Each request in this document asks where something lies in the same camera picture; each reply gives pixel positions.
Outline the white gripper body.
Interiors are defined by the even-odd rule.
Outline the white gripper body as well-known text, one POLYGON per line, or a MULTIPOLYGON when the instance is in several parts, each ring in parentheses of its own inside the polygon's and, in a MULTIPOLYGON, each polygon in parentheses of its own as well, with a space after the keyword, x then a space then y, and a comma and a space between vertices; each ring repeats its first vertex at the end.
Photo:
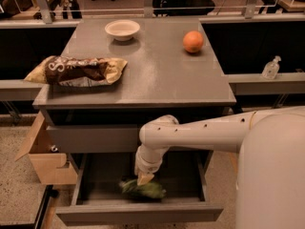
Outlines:
POLYGON ((135 153, 134 173, 137 176, 156 173, 169 149, 169 146, 154 149, 141 144, 135 153))

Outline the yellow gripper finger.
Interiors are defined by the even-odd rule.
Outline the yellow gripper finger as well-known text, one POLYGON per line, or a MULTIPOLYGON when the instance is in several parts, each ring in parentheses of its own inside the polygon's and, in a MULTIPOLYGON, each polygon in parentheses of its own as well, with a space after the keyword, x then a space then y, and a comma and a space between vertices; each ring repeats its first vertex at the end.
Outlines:
POLYGON ((154 174, 139 173, 137 178, 137 184, 139 186, 149 183, 154 178, 154 174))

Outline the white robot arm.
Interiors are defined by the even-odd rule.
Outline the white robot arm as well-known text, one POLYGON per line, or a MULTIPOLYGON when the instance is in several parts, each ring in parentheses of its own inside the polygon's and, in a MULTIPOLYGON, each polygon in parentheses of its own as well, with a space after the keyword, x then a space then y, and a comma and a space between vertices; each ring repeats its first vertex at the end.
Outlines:
POLYGON ((180 124, 163 115, 139 132, 134 172, 153 179, 172 147, 238 154, 235 229, 305 229, 305 107, 180 124))

